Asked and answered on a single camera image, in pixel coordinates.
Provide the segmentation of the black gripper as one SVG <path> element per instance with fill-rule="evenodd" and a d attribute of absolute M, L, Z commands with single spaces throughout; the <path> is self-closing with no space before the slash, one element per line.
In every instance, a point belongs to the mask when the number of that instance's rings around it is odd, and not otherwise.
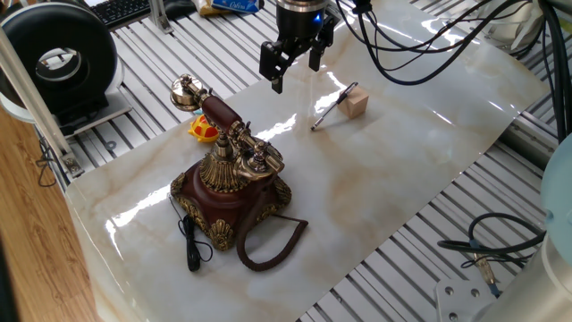
<path fill-rule="evenodd" d="M 259 72 L 271 82 L 272 90 L 282 93 L 283 75 L 295 57 L 296 39 L 315 38 L 312 41 L 308 66 L 317 72 L 327 47 L 333 43 L 337 19 L 328 16 L 325 21 L 326 2 L 277 2 L 276 41 L 261 45 Z"/>

